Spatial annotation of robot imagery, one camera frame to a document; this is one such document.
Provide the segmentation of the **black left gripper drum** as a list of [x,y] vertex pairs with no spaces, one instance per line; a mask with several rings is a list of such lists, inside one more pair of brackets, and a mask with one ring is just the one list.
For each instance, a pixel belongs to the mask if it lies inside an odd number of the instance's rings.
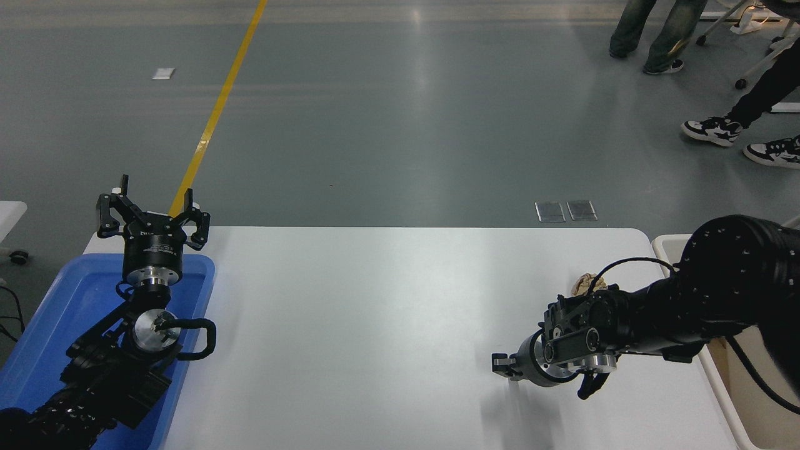
[[183,244],[186,235],[171,225],[166,214],[146,214],[144,222],[131,221],[123,227],[123,273],[148,267],[183,272]]

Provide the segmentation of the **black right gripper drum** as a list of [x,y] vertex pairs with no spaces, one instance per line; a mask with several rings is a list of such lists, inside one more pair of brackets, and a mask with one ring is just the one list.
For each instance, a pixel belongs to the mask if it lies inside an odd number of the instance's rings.
[[536,346],[541,346],[542,331],[536,331],[534,335],[526,338],[517,350],[517,371],[522,374],[522,378],[541,387],[554,387],[557,382],[544,370],[537,361]]

